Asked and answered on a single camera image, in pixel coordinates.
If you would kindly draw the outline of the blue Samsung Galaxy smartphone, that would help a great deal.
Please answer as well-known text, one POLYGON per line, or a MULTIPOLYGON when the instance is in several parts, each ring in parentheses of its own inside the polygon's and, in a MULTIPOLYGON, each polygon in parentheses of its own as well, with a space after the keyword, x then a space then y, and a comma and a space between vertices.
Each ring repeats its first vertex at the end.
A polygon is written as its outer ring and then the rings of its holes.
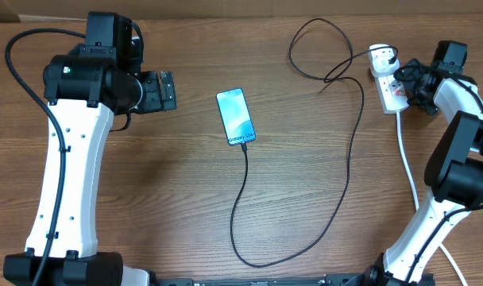
POLYGON ((244 92, 241 88, 217 93, 216 100, 230 146, 245 144, 257 138, 244 92))

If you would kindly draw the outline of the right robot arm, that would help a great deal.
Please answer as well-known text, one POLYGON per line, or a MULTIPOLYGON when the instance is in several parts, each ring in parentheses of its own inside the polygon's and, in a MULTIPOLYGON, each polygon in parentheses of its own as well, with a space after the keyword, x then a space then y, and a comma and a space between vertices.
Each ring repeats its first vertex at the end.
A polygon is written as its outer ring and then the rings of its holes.
POLYGON ((456 62, 427 66, 410 60, 394 73, 449 125, 424 173, 426 195, 397 241, 358 278, 360 285, 431 285, 423 271, 455 226, 483 209, 483 101, 456 62))

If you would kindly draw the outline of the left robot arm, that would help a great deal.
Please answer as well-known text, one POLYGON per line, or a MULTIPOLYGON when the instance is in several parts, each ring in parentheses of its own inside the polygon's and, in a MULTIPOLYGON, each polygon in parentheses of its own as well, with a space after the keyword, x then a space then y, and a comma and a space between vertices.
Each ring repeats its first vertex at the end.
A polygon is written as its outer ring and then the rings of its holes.
POLYGON ((155 285, 149 270, 101 252, 95 226, 99 173, 114 118, 177 107, 173 76, 119 63, 114 48, 79 46, 44 70, 48 152, 37 216, 22 253, 6 256, 16 285, 155 285))

